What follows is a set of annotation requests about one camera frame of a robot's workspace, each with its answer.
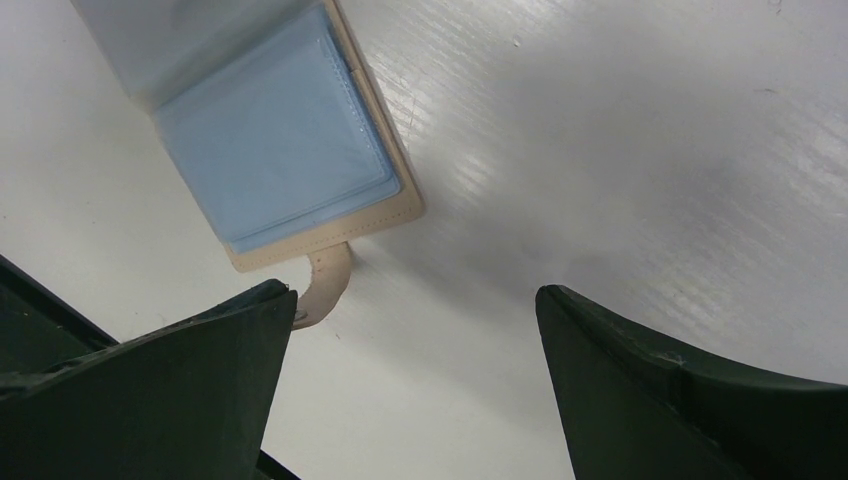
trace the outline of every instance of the white surface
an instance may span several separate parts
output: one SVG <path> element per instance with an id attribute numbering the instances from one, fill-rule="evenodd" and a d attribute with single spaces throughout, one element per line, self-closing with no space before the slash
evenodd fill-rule
<path id="1" fill-rule="evenodd" d="M 571 475 L 533 315 L 565 283 L 848 382 L 848 3 L 346 0 L 430 210 L 355 242 L 264 447 L 305 480 Z M 0 249 L 128 339 L 232 271 L 70 4 L 0 4 Z"/>

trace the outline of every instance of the beige leather wallet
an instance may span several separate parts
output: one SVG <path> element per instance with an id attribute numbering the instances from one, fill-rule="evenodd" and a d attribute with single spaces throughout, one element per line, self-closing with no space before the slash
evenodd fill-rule
<path id="1" fill-rule="evenodd" d="M 380 139 L 401 181 L 401 191 L 375 205 L 257 250 L 236 254 L 225 245 L 224 248 L 233 266 L 239 272 L 249 272 L 293 257 L 318 252 L 369 233 L 415 220 L 424 213 L 424 202 L 407 163 L 406 152 L 380 96 L 377 83 L 353 38 L 347 20 L 336 0 L 324 0 L 324 6 L 356 81 L 356 87 L 362 94 Z"/>

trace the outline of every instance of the beige leather strap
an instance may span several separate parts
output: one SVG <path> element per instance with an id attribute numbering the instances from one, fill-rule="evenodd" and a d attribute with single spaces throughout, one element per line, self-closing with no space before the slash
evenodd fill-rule
<path id="1" fill-rule="evenodd" d="M 294 330 L 311 327 L 330 313 L 350 282 L 353 266 L 347 242 L 309 254 L 312 282 L 297 300 Z"/>

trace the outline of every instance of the dark green object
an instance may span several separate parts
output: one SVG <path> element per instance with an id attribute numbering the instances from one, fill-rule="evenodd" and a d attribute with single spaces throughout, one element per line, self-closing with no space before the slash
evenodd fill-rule
<path id="1" fill-rule="evenodd" d="M 761 370 L 568 290 L 536 296 L 578 480 L 846 479 L 848 388 Z"/>
<path id="2" fill-rule="evenodd" d="M 117 344 L 0 260 L 0 478 L 296 479 L 259 451 L 296 292 L 265 282 Z"/>

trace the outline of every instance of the card holder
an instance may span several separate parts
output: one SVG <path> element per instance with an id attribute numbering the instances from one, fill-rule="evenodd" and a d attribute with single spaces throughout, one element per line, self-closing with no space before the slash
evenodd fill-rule
<path id="1" fill-rule="evenodd" d="M 308 256 L 295 328 L 344 292 L 348 241 L 424 213 L 336 0 L 73 2 L 234 268 Z"/>

